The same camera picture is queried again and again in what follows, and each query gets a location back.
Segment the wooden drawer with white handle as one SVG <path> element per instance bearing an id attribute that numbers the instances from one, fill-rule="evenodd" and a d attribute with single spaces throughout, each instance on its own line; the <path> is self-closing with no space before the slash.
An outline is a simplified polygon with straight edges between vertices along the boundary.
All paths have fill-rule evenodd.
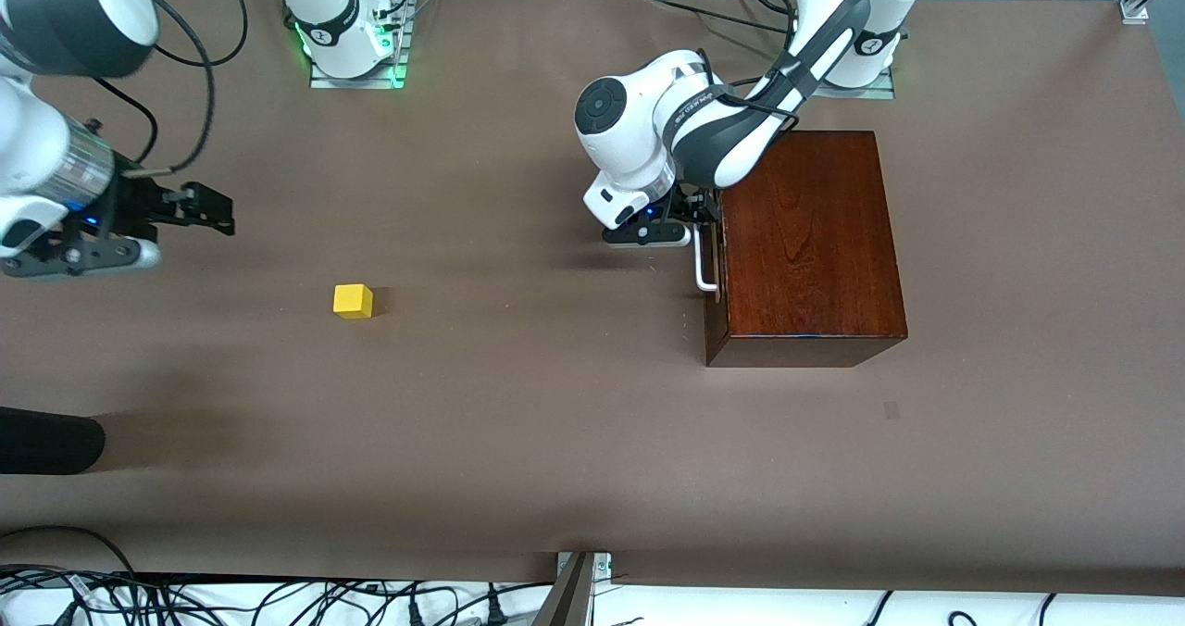
<path id="1" fill-rule="evenodd" d="M 694 251 L 694 287 L 712 304 L 722 304 L 725 298 L 725 264 L 722 238 L 717 225 L 694 228 L 692 235 Z"/>

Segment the dark wooden drawer cabinet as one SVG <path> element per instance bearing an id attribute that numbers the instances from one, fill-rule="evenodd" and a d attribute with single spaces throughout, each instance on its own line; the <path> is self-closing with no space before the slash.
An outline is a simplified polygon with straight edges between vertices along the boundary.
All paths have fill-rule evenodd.
<path id="1" fill-rule="evenodd" d="M 725 298 L 710 368 L 851 368 L 907 339 L 871 130 L 793 130 L 719 192 Z"/>

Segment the black cylindrical object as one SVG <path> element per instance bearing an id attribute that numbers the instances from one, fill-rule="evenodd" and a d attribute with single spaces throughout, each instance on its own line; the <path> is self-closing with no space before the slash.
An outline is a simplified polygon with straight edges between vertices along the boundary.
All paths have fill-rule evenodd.
<path id="1" fill-rule="evenodd" d="M 103 451 L 97 420 L 0 407 L 0 475 L 77 475 Z"/>

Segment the brown table cover sheet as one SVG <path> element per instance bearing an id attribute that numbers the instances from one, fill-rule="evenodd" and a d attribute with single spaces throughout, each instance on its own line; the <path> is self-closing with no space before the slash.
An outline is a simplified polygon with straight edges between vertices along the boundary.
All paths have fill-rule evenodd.
<path id="1" fill-rule="evenodd" d="M 653 0 L 433 0 L 401 90 L 314 90 L 248 0 L 187 178 L 232 237 L 148 272 L 0 275 L 0 405 L 96 416 L 100 470 L 0 478 L 0 530 L 137 570 L 1185 595 L 1185 123 L 1104 0 L 923 0 L 873 130 L 907 340 L 704 364 L 688 249 L 609 249 L 579 90 L 779 36 Z M 374 314 L 342 319 L 335 285 Z M 897 402 L 901 419 L 885 419 Z"/>

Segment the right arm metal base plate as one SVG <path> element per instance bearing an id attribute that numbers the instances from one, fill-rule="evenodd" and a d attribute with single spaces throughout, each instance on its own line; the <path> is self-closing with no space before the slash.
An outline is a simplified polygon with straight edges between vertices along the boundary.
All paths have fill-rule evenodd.
<path id="1" fill-rule="evenodd" d="M 310 59 L 309 85 L 315 89 L 398 89 L 404 87 L 412 40 L 411 4 L 356 0 L 351 21 L 297 23 Z"/>

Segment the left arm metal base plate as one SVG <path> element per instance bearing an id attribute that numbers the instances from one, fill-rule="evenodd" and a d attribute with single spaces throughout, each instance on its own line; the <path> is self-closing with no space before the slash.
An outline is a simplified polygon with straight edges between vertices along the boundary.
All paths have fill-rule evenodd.
<path id="1" fill-rule="evenodd" d="M 893 100 L 892 69 L 886 68 L 865 87 L 840 87 L 824 81 L 816 87 L 816 97 L 837 100 Z"/>

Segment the metal table edge bracket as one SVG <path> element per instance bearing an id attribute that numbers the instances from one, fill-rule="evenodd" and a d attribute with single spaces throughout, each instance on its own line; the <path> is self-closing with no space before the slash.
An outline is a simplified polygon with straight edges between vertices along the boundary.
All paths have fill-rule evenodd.
<path id="1" fill-rule="evenodd" d="M 592 626 L 592 596 L 600 583 L 611 582 L 611 554 L 561 552 L 557 566 L 557 580 L 530 626 Z"/>

